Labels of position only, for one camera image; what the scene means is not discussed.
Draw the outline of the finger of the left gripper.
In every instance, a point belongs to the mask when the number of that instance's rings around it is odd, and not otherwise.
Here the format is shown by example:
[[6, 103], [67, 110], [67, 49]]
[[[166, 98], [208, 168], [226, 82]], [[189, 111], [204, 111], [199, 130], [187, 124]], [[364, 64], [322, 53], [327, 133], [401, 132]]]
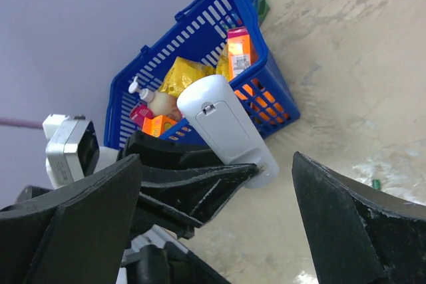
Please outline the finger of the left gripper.
[[223, 162], [208, 146], [181, 144], [162, 140], [142, 131], [133, 133], [118, 151], [118, 160], [139, 155], [144, 166], [151, 168], [205, 168]]

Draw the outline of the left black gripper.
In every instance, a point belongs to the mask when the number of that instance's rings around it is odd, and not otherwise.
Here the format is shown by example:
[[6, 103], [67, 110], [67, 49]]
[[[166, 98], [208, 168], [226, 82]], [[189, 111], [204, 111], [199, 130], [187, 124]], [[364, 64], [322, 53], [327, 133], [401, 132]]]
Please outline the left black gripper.
[[132, 229], [149, 230], [125, 249], [116, 283], [229, 284], [161, 227], [169, 231], [202, 227], [258, 173], [254, 164], [187, 170], [143, 166]]

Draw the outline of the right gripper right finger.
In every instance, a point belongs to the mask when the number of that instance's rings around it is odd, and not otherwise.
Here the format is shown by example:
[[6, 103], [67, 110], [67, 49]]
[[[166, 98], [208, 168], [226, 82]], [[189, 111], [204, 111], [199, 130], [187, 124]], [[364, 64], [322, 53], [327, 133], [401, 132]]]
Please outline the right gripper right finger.
[[425, 282], [425, 206], [299, 152], [292, 178], [319, 283]]

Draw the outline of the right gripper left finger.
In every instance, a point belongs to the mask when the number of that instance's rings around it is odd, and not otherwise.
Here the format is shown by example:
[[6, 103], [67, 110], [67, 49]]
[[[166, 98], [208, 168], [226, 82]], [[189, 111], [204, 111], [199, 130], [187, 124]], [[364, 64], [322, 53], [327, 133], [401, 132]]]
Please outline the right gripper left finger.
[[142, 165], [137, 155], [1, 210], [2, 283], [115, 283]]

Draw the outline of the white remote control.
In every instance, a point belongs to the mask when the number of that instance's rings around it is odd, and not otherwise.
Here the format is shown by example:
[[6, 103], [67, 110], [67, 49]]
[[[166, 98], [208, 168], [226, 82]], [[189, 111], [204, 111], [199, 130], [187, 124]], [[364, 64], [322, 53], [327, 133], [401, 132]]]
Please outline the white remote control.
[[279, 175], [278, 163], [222, 75], [192, 83], [178, 97], [177, 107], [224, 164], [259, 168], [247, 188], [261, 188]]

